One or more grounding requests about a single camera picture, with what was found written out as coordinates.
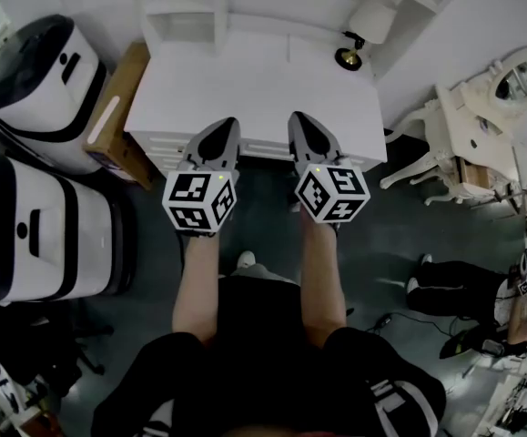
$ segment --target black pants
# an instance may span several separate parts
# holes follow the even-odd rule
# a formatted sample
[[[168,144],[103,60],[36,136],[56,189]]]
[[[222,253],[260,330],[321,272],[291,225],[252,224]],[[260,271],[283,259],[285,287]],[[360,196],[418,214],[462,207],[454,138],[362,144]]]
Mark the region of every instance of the black pants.
[[[415,274],[419,288],[409,293],[412,310],[431,316],[460,316],[495,322],[496,293],[506,276],[466,262],[426,262]]]

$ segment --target black and white pattern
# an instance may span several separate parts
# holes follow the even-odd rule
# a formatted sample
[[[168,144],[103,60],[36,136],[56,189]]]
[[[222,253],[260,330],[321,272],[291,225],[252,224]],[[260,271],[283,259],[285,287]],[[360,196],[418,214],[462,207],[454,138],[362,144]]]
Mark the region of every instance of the black and white pattern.
[[[211,229],[202,208],[170,208],[170,211],[181,229]]]
[[[230,187],[230,180],[227,181],[223,189],[218,193],[217,198],[212,202],[212,211],[215,214],[217,225],[223,221],[225,216],[233,207],[235,198],[233,198],[233,191]]]
[[[210,175],[206,173],[184,173],[178,175],[172,188],[170,200],[202,202],[205,200]]]
[[[349,168],[327,167],[338,194],[366,194],[366,191]]]
[[[334,206],[329,210],[324,217],[326,221],[332,220],[349,220],[356,213],[364,200],[337,200]]]
[[[308,173],[299,188],[299,197],[304,201],[309,211],[317,217],[328,204],[329,194],[313,173]]]

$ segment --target shoe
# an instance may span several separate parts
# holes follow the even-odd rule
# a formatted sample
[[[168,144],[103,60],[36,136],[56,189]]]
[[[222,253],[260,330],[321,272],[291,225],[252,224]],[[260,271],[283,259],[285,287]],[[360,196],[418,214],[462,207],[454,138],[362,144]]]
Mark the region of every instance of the shoe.
[[[426,264],[427,262],[429,262],[430,264],[433,262],[433,256],[431,254],[425,254],[421,258],[421,265]]]
[[[251,251],[243,251],[237,259],[237,269],[246,269],[255,265],[255,254]]]
[[[411,277],[407,282],[407,294],[411,293],[413,290],[420,288],[419,282],[414,277]]]

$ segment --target sneaker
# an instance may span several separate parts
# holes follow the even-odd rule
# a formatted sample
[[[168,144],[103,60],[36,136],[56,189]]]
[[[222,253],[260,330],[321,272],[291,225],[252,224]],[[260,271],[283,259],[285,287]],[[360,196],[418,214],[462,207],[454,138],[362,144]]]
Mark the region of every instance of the sneaker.
[[[237,269],[246,269],[255,265],[255,254],[251,251],[243,251],[237,259]]]
[[[420,288],[419,282],[414,277],[411,277],[407,282],[407,294],[411,293],[413,290]]]

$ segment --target floor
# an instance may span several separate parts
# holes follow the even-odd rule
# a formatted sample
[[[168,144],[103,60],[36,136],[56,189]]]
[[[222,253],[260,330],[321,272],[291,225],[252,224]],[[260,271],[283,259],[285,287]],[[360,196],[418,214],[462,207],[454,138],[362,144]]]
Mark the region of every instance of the floor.
[[[459,259],[505,271],[520,254],[523,221],[507,218],[507,206],[469,210],[465,205],[433,203],[427,208],[424,198],[440,191],[440,184],[434,182],[412,187],[405,181],[386,191],[379,188],[381,178],[408,165],[425,149],[425,143],[411,137],[389,145],[389,163],[365,175],[370,202],[340,230],[340,276],[348,306],[355,309],[349,316],[352,327],[367,329],[382,314],[397,311],[435,320],[448,330],[451,319],[427,318],[405,308],[402,284],[420,255],[430,252],[437,261]],[[221,272],[229,273],[237,255],[251,249],[270,270],[297,278],[299,221],[288,213],[288,172],[257,165],[240,171],[238,205],[221,234]],[[84,377],[63,400],[60,413],[68,437],[88,435],[93,410],[116,387],[140,348],[170,331],[180,262],[177,238],[161,208],[163,186],[164,182],[158,183],[151,193],[139,188],[128,191],[137,209],[139,231],[137,274],[131,289],[119,297],[85,300],[92,319],[113,325],[115,334],[89,342],[87,353],[105,365],[106,374],[94,376],[82,368]],[[451,417],[479,412],[489,399],[495,379],[463,381],[461,374],[474,356],[440,361],[446,337],[431,325],[394,316],[382,336],[405,359],[443,381],[449,397],[449,427]]]

